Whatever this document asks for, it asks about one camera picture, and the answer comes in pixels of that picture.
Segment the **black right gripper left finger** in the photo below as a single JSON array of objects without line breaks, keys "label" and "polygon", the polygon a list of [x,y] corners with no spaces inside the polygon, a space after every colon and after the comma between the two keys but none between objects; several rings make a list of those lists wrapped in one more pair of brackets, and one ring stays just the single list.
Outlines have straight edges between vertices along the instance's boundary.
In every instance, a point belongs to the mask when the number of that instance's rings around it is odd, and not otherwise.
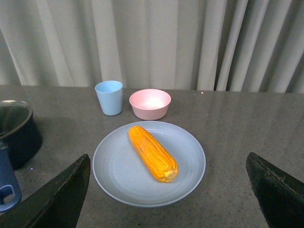
[{"label": "black right gripper left finger", "polygon": [[1,215],[2,228],[74,228],[83,207],[90,180],[87,154],[43,187]]}]

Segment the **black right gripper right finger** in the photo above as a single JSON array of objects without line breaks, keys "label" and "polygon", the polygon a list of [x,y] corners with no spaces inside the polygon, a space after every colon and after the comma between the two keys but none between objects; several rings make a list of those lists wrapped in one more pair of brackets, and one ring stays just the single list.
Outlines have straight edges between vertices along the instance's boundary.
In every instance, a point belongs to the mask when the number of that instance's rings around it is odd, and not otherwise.
[{"label": "black right gripper right finger", "polygon": [[270,228],[304,226],[304,183],[251,152],[246,169]]}]

